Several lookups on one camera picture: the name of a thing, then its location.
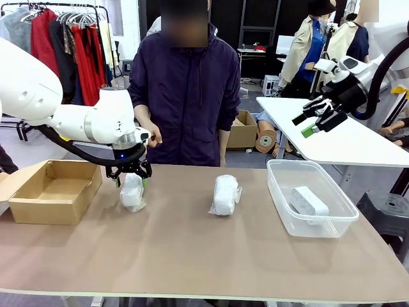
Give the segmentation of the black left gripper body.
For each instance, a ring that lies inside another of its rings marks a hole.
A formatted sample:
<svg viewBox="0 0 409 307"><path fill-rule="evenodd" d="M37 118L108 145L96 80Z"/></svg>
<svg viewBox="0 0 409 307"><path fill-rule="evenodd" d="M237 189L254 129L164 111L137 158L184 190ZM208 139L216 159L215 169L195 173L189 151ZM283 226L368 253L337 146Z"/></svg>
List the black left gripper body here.
<svg viewBox="0 0 409 307"><path fill-rule="evenodd" d="M141 157L144 155L144 145L138 143L132 148L127 149L112 149L116 163L111 166L118 169L139 169L144 166L144 160Z"/></svg>

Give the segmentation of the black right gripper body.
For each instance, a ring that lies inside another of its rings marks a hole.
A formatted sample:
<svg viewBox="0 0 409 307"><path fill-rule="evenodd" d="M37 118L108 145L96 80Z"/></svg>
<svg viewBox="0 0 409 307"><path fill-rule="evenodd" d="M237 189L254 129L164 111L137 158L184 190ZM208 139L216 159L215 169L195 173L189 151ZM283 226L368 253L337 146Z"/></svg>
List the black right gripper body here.
<svg viewBox="0 0 409 307"><path fill-rule="evenodd" d="M366 92L357 84L349 87L340 83L328 83L323 87L323 96L331 100L334 109L347 114L353 114L367 102Z"/></svg>

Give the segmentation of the person's right hand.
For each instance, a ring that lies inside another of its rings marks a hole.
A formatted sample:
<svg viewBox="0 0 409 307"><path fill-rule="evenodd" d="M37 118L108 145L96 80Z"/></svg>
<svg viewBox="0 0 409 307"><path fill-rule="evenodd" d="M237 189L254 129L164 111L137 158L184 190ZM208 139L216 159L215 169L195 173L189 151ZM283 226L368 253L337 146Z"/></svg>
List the person's right hand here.
<svg viewBox="0 0 409 307"><path fill-rule="evenodd" d="M151 137L148 140L148 146L150 148L155 148L157 145L162 144L162 135L160 129L152 122L148 122L144 128L148 130Z"/></svg>

